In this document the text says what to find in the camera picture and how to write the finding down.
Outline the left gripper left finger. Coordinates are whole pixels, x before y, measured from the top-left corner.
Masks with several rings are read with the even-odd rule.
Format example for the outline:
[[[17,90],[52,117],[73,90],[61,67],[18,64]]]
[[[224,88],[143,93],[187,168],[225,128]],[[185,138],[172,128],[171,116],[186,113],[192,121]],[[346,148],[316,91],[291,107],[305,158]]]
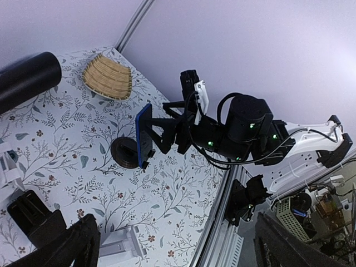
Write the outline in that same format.
[[[97,266],[101,233],[87,214],[57,239],[11,263],[11,266]]]

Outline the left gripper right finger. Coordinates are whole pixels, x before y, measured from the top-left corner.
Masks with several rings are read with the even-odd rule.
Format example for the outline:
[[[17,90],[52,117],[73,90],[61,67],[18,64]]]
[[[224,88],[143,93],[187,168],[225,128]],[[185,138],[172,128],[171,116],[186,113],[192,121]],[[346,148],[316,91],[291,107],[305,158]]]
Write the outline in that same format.
[[[346,244],[332,238],[317,249],[268,214],[258,213],[254,239],[257,266],[353,266],[353,251],[346,251]]]

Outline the blue smartphone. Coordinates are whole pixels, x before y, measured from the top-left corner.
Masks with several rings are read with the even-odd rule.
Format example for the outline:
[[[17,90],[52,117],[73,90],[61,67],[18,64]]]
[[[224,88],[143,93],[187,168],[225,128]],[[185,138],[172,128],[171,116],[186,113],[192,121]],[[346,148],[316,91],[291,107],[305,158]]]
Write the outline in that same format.
[[[155,154],[153,141],[149,135],[152,126],[147,124],[150,119],[152,119],[152,104],[148,103],[135,118],[138,163],[143,170],[148,167],[149,159]]]

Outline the round wooden base phone stand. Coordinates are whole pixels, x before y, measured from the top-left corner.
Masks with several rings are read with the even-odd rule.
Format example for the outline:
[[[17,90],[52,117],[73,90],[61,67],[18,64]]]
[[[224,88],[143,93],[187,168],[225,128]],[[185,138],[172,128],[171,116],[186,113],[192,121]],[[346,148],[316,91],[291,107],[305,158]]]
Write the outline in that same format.
[[[110,146],[111,156],[116,163],[126,169],[135,169],[139,166],[137,142],[129,137],[118,137]]]

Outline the white folding phone stand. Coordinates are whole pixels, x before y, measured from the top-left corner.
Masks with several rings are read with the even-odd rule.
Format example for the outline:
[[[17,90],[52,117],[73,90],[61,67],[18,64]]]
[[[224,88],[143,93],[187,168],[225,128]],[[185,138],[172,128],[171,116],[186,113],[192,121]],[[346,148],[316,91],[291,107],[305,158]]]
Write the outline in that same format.
[[[18,155],[9,142],[1,140],[1,190],[16,187],[25,191],[18,166]]]

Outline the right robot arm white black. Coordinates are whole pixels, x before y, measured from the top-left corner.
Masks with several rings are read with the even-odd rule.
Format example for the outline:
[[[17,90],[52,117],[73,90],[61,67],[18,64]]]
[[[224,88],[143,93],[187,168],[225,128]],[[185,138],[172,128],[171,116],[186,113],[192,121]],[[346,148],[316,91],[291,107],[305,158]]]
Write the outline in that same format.
[[[164,154],[172,144],[180,154],[193,146],[219,169],[235,165],[272,166],[284,159],[315,151],[317,163],[331,168],[340,163],[353,141],[332,115],[320,125],[301,125],[274,119],[265,100],[242,93],[226,95],[213,119],[202,112],[196,92],[183,101],[165,103],[168,118],[149,116],[142,125]]]

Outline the black folding phone stand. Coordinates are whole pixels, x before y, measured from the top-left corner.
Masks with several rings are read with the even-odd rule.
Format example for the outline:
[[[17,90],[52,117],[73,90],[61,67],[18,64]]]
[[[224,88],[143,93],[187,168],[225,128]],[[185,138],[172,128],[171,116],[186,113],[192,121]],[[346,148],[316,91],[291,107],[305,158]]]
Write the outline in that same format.
[[[61,211],[50,211],[33,190],[16,198],[7,211],[38,249],[57,239],[67,227]]]

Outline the grey white phone stand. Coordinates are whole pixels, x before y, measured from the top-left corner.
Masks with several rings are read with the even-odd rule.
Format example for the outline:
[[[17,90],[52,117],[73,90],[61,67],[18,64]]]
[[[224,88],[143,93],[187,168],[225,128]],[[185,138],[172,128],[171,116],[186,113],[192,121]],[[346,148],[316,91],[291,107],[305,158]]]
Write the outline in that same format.
[[[109,266],[123,261],[147,255],[147,250],[140,245],[138,226],[127,226],[106,233],[100,242],[98,265]]]

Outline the woven bamboo tray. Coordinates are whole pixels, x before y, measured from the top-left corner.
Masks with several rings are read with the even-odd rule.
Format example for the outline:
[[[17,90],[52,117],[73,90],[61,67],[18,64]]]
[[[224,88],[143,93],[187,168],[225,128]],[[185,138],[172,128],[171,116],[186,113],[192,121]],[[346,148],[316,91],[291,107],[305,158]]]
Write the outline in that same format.
[[[112,100],[127,100],[132,92],[131,69],[102,53],[87,64],[82,80],[89,90]]]

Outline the floral table mat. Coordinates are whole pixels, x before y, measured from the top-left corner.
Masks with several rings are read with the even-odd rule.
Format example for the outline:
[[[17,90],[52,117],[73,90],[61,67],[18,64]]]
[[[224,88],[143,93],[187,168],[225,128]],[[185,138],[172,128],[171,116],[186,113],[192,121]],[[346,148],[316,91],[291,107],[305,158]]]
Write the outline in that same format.
[[[111,156],[118,137],[134,138],[135,117],[148,103],[165,117],[165,96],[136,68],[129,99],[114,101],[86,88],[82,73],[103,55],[126,67],[112,47],[60,55],[58,86],[1,116],[1,140],[18,155],[23,184],[68,225],[87,214],[107,234],[139,228],[147,254],[127,266],[189,266],[219,190],[223,172],[195,149],[156,151],[147,169],[125,169]]]

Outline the black cylinder speaker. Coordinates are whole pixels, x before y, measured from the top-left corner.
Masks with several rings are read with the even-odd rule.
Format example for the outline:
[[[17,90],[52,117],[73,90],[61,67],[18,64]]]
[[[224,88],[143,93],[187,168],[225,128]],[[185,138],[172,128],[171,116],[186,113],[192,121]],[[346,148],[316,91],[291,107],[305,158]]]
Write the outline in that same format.
[[[61,65],[51,52],[16,62],[1,72],[1,114],[57,86]]]

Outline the front aluminium rail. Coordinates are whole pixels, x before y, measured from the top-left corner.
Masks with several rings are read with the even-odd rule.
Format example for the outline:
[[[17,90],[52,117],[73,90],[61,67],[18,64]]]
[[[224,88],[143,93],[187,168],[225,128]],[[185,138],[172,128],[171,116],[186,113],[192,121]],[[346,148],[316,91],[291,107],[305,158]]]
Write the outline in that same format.
[[[244,238],[225,219],[229,193],[235,179],[246,183],[251,175],[242,166],[225,171],[203,232],[188,266],[238,266]]]

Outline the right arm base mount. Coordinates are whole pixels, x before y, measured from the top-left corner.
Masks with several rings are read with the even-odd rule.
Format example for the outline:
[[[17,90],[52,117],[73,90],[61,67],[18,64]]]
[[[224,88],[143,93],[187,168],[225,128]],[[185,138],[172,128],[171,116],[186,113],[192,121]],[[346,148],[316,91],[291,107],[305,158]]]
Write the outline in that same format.
[[[263,175],[254,176],[245,186],[239,180],[234,180],[225,210],[225,219],[230,225],[239,226],[241,219],[249,222],[256,206],[271,197],[262,179]]]

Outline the right aluminium corner post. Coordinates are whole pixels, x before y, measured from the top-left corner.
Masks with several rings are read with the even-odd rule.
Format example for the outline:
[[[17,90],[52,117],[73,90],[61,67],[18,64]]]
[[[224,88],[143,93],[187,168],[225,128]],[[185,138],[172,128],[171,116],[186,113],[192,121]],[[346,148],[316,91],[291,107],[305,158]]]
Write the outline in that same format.
[[[147,15],[154,3],[155,0],[141,1],[140,5],[135,10],[123,33],[115,44],[115,49],[118,50],[120,53],[125,50],[136,29],[138,28],[138,26],[140,25],[144,17]]]

